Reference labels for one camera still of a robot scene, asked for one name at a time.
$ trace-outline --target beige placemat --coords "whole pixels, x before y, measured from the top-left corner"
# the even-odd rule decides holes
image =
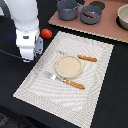
[[[113,45],[110,44],[58,32],[13,96],[81,128],[89,128],[112,49]],[[81,60],[84,66],[83,72],[72,79],[83,84],[85,90],[43,77],[45,71],[56,74],[54,64],[63,56],[56,50],[98,59],[96,63]]]

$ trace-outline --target black table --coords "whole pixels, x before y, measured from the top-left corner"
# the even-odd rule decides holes
[[[92,120],[91,128],[128,127],[128,44],[89,34],[49,25],[48,20],[57,9],[57,0],[37,0],[40,30],[50,29],[51,39],[44,39],[44,50],[58,31],[113,44],[103,86]],[[11,19],[0,17],[0,49],[20,56],[16,47],[16,32]],[[31,117],[51,128],[78,128],[46,111],[13,97],[18,87],[36,63],[25,63],[20,59],[0,52],[0,113],[1,108]]]

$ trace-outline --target knife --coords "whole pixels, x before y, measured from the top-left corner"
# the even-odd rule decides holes
[[[66,52],[61,52],[61,51],[56,51],[57,53],[63,54],[63,55],[70,55],[69,53]],[[88,61],[92,61],[92,62],[96,62],[97,59],[96,58],[92,58],[92,57],[87,57],[87,56],[82,56],[82,55],[77,55],[77,57],[79,59],[83,59],[83,60],[88,60]]]
[[[44,75],[45,78],[49,78],[51,80],[59,80],[59,81],[61,81],[63,83],[69,84],[69,85],[74,86],[76,88],[85,89],[85,87],[82,84],[78,84],[78,83],[75,83],[73,81],[70,81],[70,80],[67,80],[67,79],[64,79],[64,78],[57,77],[56,75],[51,74],[50,72],[47,72],[46,71],[43,75]]]

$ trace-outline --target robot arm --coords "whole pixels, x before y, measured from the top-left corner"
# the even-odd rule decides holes
[[[16,45],[22,58],[33,60],[36,53],[41,54],[43,51],[36,0],[0,0],[0,7],[5,17],[14,20]]]

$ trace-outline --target black cable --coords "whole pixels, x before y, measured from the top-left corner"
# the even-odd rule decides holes
[[[8,52],[5,52],[5,51],[3,51],[3,50],[1,50],[1,49],[0,49],[0,52],[4,53],[4,54],[6,54],[6,55],[9,55],[9,56],[13,56],[13,57],[18,58],[18,59],[22,59],[22,60],[29,61],[29,62],[37,62],[37,60],[35,61],[35,60],[25,59],[25,58],[22,58],[22,57],[19,57],[19,56],[10,54],[10,53],[8,53]]]

